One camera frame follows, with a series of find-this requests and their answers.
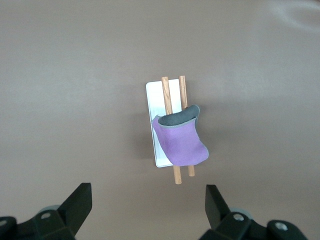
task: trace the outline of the white plastic plate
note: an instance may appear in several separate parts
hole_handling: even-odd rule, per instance
[[[170,95],[172,112],[181,112],[181,99],[180,99],[180,86],[179,79],[169,80]],[[152,120],[157,116],[166,115],[164,92],[162,89],[161,81],[152,81],[146,84],[146,97],[148,100],[150,124]],[[157,134],[151,125],[153,149],[155,157],[155,165],[158,168],[172,166],[171,162],[166,157],[164,151],[162,150]]]

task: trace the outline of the purple cloth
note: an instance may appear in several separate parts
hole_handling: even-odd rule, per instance
[[[196,131],[196,117],[175,126],[159,124],[160,116],[152,120],[160,146],[166,157],[175,166],[197,165],[209,157],[206,146]]]

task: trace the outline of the gray fabric lining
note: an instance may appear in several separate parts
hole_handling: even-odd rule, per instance
[[[159,124],[163,126],[176,126],[183,124],[195,118],[195,125],[197,125],[200,108],[198,105],[191,105],[185,110],[177,113],[165,115],[159,118]]]

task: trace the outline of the wooden stick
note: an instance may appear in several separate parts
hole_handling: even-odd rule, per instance
[[[169,80],[167,76],[161,78],[162,82],[162,90],[163,90],[163,97],[164,97],[164,105],[165,105],[165,114],[172,114],[172,104],[171,104],[171,96],[170,96],[170,88],[169,88]],[[173,174],[174,174],[174,181],[175,184],[181,184],[181,172],[180,167],[173,165]]]
[[[186,78],[185,76],[179,76],[179,85],[180,85],[180,99],[181,99],[181,109],[184,110],[188,107],[187,100],[187,88],[186,88]],[[188,166],[189,177],[194,177],[195,174],[195,166]]]

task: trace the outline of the purple fabric pouch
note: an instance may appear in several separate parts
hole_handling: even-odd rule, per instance
[[[166,157],[175,166],[197,165],[209,157],[206,146],[196,131],[196,117],[175,126],[159,124],[160,116],[152,120],[160,146]]]

